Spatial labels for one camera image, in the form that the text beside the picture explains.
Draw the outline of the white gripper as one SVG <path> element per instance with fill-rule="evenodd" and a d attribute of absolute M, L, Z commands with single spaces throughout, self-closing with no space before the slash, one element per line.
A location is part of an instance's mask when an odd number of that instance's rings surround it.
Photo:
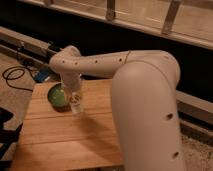
<path fill-rule="evenodd" d="M 63 93 L 64 97 L 66 97 L 66 92 L 76 92 L 81 88 L 81 79 L 78 74 L 62 74 L 61 80 L 63 86 L 61 85 L 60 91 Z M 79 105 L 83 109 L 83 96 L 81 91 L 78 91 L 78 97 Z"/>

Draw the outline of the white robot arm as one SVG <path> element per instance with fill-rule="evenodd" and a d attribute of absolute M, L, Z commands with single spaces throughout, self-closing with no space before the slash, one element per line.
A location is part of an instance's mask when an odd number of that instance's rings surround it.
<path fill-rule="evenodd" d="M 111 108 L 125 171 L 186 171 L 176 104 L 180 67 L 162 50 L 130 50 L 83 57 L 68 46 L 49 66 L 65 90 L 81 74 L 110 78 Z"/>

